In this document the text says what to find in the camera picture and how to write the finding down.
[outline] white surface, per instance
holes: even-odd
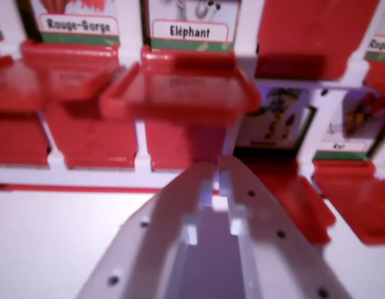
[[[151,196],[0,192],[0,299],[75,298],[119,226]],[[331,210],[337,221],[323,251],[328,265],[353,298],[385,299],[385,246],[364,246]],[[182,294],[241,299],[237,241],[226,215],[216,215],[202,220],[207,234],[198,232],[198,246],[189,249]]]
[[[0,192],[0,299],[75,298],[150,194]]]

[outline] name label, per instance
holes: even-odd
[[[154,20],[152,36],[157,39],[227,42],[229,28],[223,23]]]
[[[364,153],[368,150],[365,142],[323,141],[318,147],[319,151],[351,151]]]
[[[118,35],[116,19],[109,16],[41,14],[40,26],[43,32],[93,34],[100,36]]]

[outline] red flap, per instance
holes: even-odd
[[[359,239],[385,244],[385,180],[361,161],[318,161],[315,181]]]
[[[369,60],[370,69],[365,82],[385,97],[385,62]]]
[[[258,36],[257,76],[340,78],[365,35],[378,2],[266,1]]]
[[[335,216],[310,182],[297,174],[295,163],[255,163],[249,167],[279,200],[309,242],[325,244],[330,241],[326,230],[335,223]]]
[[[34,112],[43,102],[36,73],[10,56],[0,58],[0,111]]]
[[[155,118],[228,125],[256,109],[260,93],[236,66],[233,53],[151,51],[100,99],[108,118]]]
[[[59,101],[95,96],[120,69],[115,47],[26,42],[22,54],[39,74],[45,94]]]
[[[22,45],[22,59],[0,58],[0,111],[33,112],[46,100],[84,100],[119,69],[116,50],[57,44]]]

